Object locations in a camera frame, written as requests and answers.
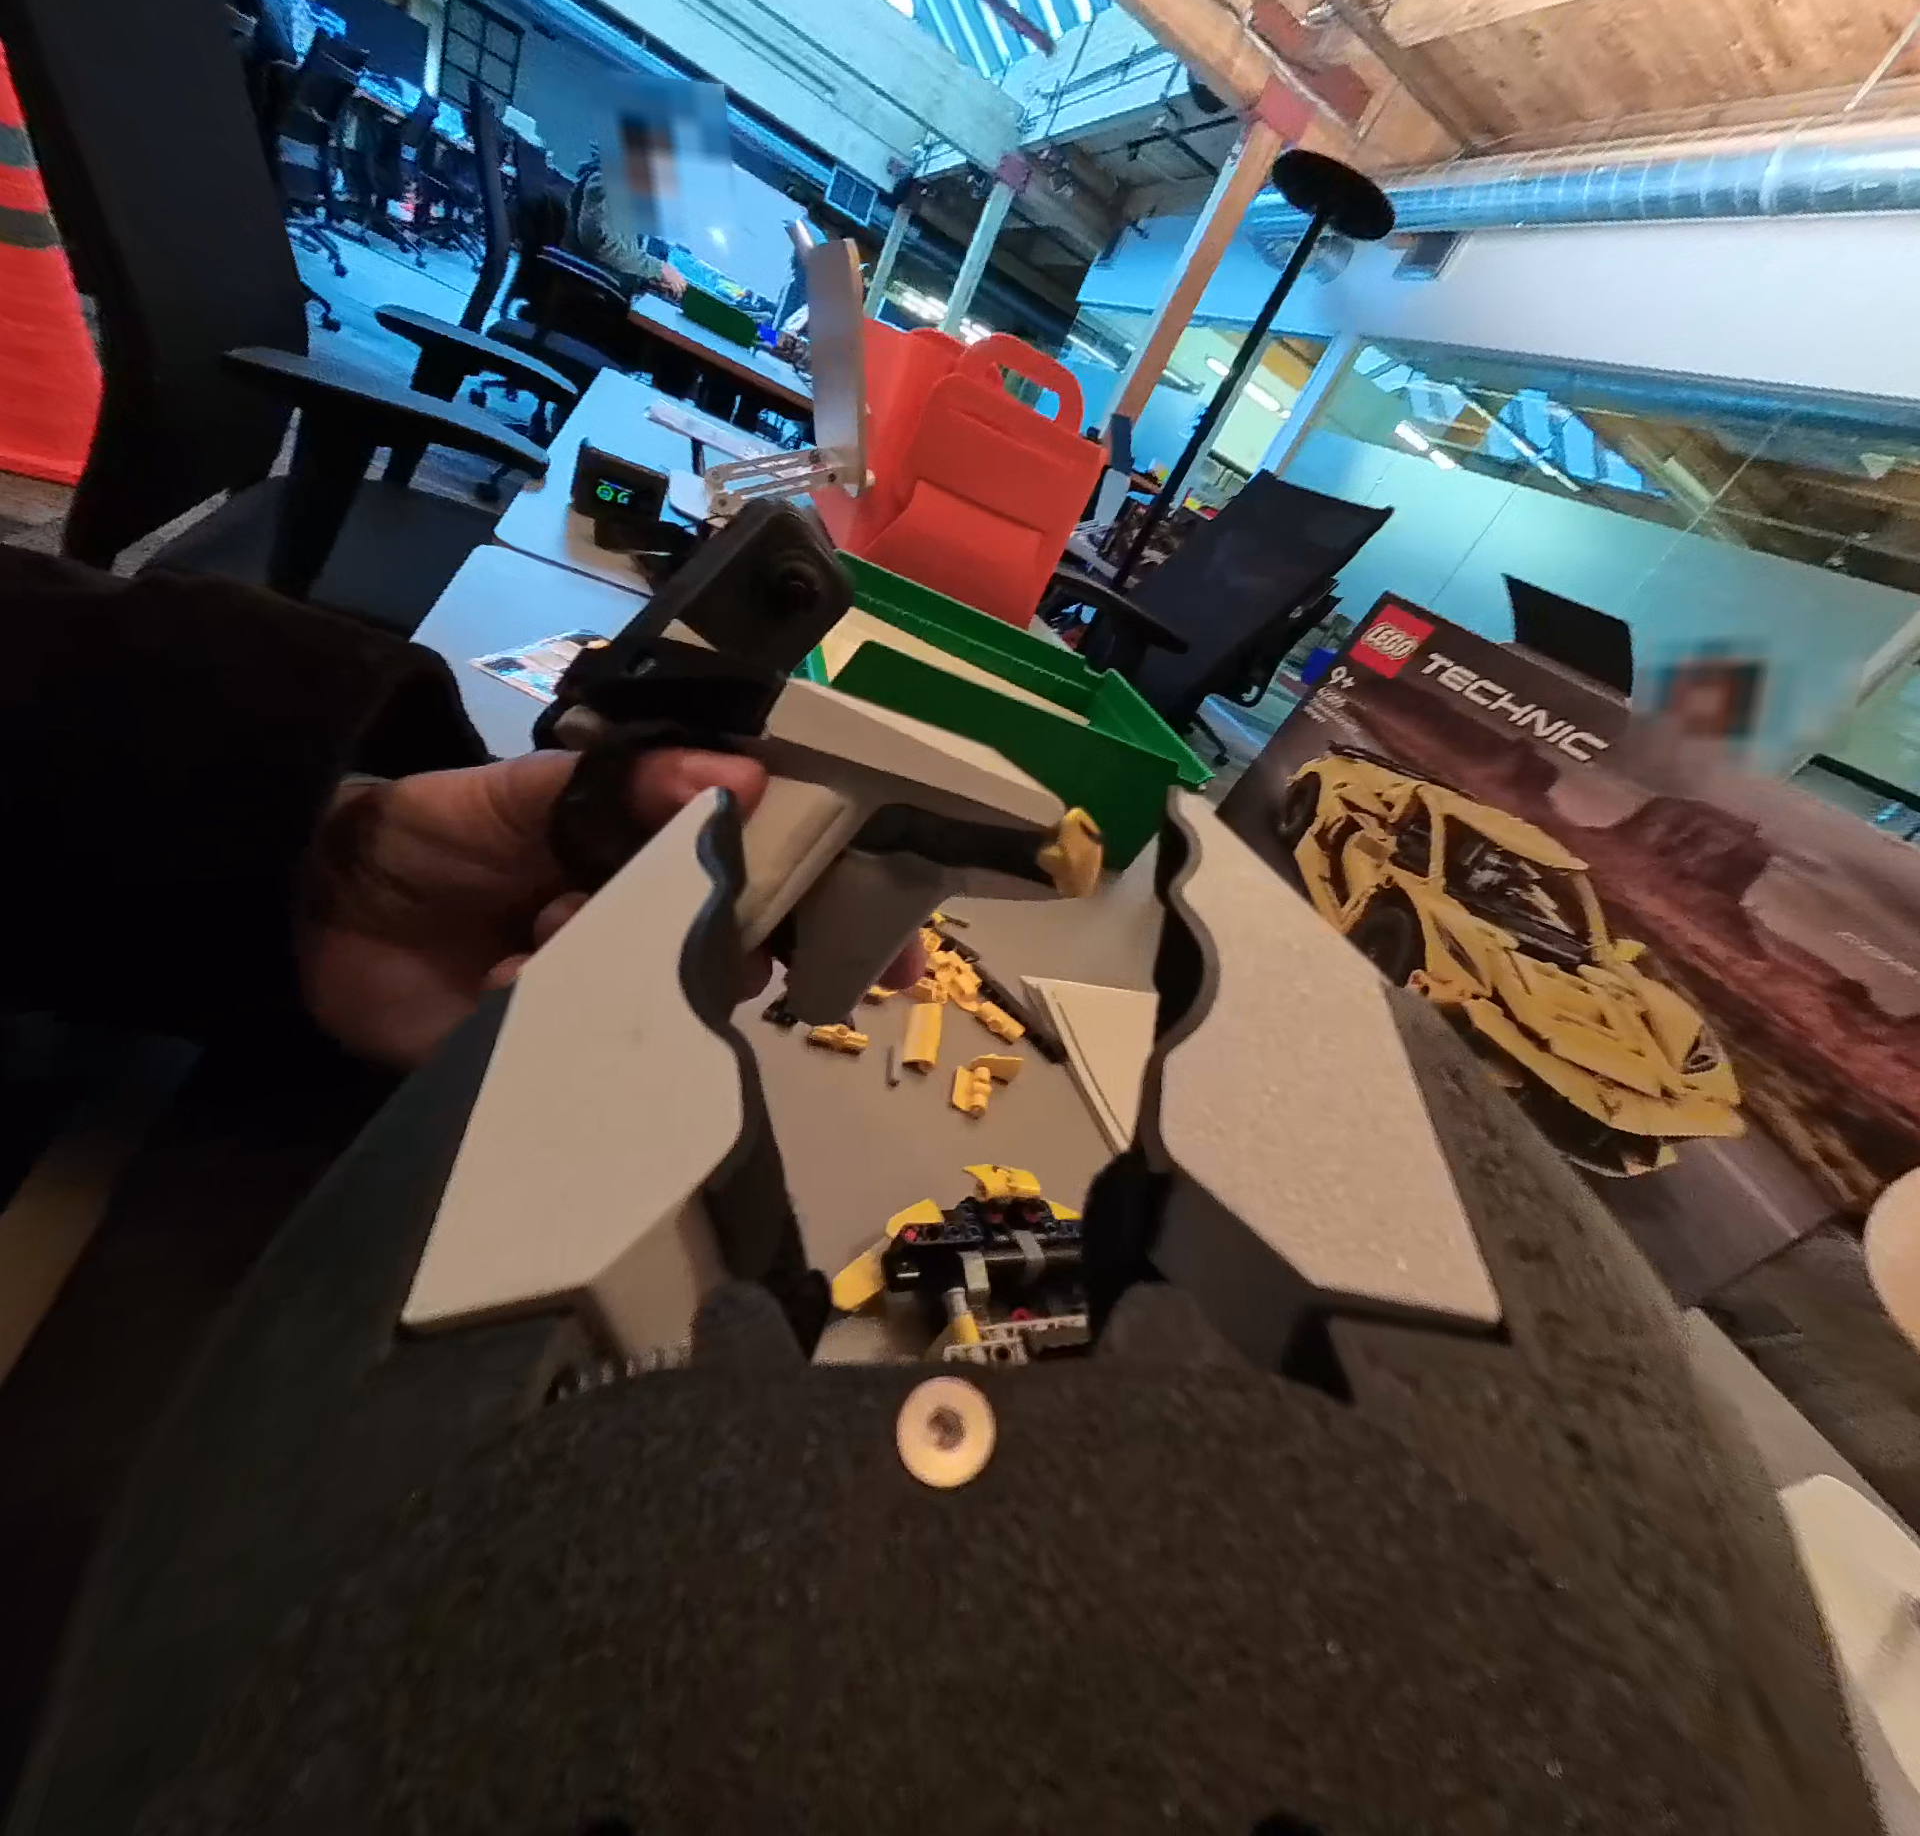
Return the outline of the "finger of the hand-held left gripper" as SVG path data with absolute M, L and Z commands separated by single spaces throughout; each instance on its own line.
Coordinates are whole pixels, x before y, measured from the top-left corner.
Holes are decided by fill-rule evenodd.
M 1066 805 L 991 746 L 795 678 L 762 772 L 762 798 L 854 798 L 854 845 L 927 857 L 939 896 L 1054 896 L 1037 850 Z
M 733 923 L 746 950 L 781 950 L 804 1023 L 847 1023 L 929 912 L 929 860 L 854 845 L 864 819 L 854 798 L 762 798 L 741 826 Z

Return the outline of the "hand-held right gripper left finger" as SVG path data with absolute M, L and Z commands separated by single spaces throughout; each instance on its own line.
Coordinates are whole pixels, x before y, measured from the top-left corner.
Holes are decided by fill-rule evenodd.
M 688 802 L 525 961 L 405 1299 L 408 1333 L 580 1313 L 619 1355 L 681 1344 L 754 1279 L 804 1355 L 825 1327 L 741 1002 L 741 814 Z

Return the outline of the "pile of yellow toy bricks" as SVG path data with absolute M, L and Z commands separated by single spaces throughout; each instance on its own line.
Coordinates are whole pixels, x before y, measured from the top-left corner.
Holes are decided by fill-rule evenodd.
M 843 1074 L 866 1070 L 886 1092 L 923 1092 L 959 1124 L 1064 1117 L 1094 1124 L 1094 1103 L 1066 1054 L 1021 990 L 982 961 L 955 912 L 916 931 L 916 972 L 864 988 L 850 1014 L 807 1018 L 777 961 L 754 972 L 749 1018 L 761 1034 Z

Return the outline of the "green plastic bin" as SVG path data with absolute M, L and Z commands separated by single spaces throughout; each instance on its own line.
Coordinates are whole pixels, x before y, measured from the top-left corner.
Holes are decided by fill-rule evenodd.
M 1212 788 L 1212 767 L 1116 671 L 861 558 L 843 565 L 854 609 L 804 678 L 997 748 L 1102 826 L 1116 871 L 1158 842 L 1171 788 Z

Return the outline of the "colourful leaflet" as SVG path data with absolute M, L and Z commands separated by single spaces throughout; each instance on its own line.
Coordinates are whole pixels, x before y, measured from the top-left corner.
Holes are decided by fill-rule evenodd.
M 476 658 L 467 667 L 523 697 L 552 704 L 572 666 L 594 651 L 608 651 L 608 640 L 596 632 L 565 632 L 523 651 Z

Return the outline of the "white instruction booklet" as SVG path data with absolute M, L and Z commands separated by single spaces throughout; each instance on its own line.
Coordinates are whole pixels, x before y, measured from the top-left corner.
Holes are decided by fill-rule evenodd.
M 1037 1028 L 1064 1049 L 1108 1149 L 1132 1149 L 1158 1041 L 1158 996 L 1037 975 L 1022 975 L 1021 988 Z

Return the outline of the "orange plastic carry case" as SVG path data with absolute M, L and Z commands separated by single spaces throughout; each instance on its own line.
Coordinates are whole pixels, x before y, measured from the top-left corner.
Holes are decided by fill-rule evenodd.
M 814 493 L 814 511 L 843 554 L 866 558 L 870 543 L 902 517 L 912 496 L 908 453 L 929 389 L 966 358 L 966 342 L 940 331 L 897 331 L 876 316 L 864 318 L 866 348 L 866 489 Z
M 1082 436 L 1076 374 L 1022 337 L 986 333 L 929 389 L 906 470 L 912 496 L 861 561 L 1026 627 L 1103 453 Z

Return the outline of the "long work table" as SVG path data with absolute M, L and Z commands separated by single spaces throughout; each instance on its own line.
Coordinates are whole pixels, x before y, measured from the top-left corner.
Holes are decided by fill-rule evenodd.
M 655 295 L 632 302 L 625 328 L 636 374 L 664 399 L 704 407 L 741 432 L 761 432 L 762 421 L 811 432 L 811 387 L 781 358 L 729 342 Z

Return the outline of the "toy box with yellow car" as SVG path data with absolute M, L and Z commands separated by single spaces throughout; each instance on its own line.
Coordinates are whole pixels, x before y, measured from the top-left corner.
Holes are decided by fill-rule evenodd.
M 1221 802 L 1684 1301 L 1915 1168 L 1915 850 L 1743 772 L 1760 684 L 1698 731 L 1386 595 Z

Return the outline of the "black flat panel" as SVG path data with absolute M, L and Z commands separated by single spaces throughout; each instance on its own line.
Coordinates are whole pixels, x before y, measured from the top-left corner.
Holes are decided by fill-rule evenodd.
M 1511 651 L 1569 671 L 1616 701 L 1636 693 L 1636 640 L 1620 615 L 1578 605 L 1530 579 L 1504 575 Z

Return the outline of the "row of black office chairs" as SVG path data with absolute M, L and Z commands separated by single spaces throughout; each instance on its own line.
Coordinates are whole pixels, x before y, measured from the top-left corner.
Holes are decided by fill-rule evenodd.
M 375 52 L 424 49 L 408 17 L 351 39 L 340 8 L 225 0 L 241 39 L 250 99 L 297 248 L 344 277 L 344 243 L 487 251 L 487 192 L 467 110 L 428 92 Z

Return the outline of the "printed instruction sheet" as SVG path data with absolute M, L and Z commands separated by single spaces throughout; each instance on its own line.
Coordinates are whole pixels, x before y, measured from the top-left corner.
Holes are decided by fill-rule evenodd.
M 1882 1834 L 1915 1834 L 1915 1537 L 1834 1478 L 1781 1496 Z

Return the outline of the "orange reflective cone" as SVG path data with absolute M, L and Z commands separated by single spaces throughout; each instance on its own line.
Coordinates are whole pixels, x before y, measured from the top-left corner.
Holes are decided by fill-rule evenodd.
M 103 366 L 4 62 L 4 470 L 73 489 L 103 407 Z

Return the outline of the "metal bracket stand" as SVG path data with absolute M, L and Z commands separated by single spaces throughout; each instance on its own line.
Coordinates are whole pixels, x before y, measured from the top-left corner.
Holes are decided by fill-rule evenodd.
M 756 500 L 847 493 L 870 485 L 866 316 L 854 243 L 814 243 L 802 218 L 787 227 L 804 269 L 814 442 L 788 453 L 733 455 L 704 474 L 704 525 L 720 527 Z

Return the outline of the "silver ventilation duct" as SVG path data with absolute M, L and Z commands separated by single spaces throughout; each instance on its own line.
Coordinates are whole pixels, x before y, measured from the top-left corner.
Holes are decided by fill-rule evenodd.
M 1381 183 L 1396 233 L 1915 211 L 1915 115 L 1462 160 Z

